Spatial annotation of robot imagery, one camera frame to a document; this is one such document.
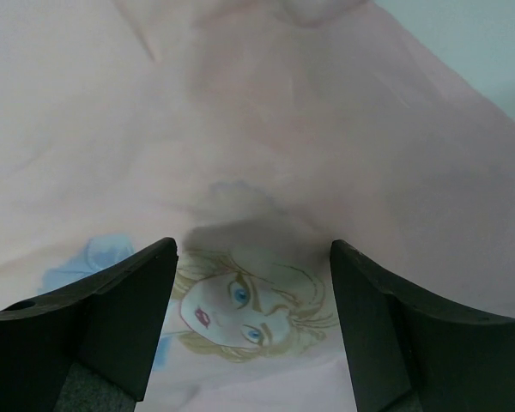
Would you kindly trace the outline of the pink printed pillowcase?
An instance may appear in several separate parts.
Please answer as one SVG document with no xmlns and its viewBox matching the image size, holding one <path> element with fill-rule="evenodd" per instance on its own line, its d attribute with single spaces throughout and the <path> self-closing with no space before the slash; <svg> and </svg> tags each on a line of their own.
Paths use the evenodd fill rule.
<svg viewBox="0 0 515 412">
<path fill-rule="evenodd" d="M 0 309 L 166 236 L 515 318 L 515 1 L 0 1 Z"/>
</svg>

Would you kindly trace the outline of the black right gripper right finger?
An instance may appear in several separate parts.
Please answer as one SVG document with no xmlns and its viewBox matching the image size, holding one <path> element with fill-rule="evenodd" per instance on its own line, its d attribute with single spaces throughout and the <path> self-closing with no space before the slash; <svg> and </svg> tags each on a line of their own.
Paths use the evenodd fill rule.
<svg viewBox="0 0 515 412">
<path fill-rule="evenodd" d="M 360 411 L 515 411 L 515 318 L 458 304 L 330 247 L 342 339 Z"/>
</svg>

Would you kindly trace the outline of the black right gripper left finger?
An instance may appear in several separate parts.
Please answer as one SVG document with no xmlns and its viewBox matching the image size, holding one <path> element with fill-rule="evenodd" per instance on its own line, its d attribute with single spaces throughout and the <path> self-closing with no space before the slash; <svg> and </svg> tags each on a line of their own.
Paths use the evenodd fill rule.
<svg viewBox="0 0 515 412">
<path fill-rule="evenodd" d="M 132 411 L 144 399 L 178 262 L 161 239 L 0 311 L 0 411 Z"/>
</svg>

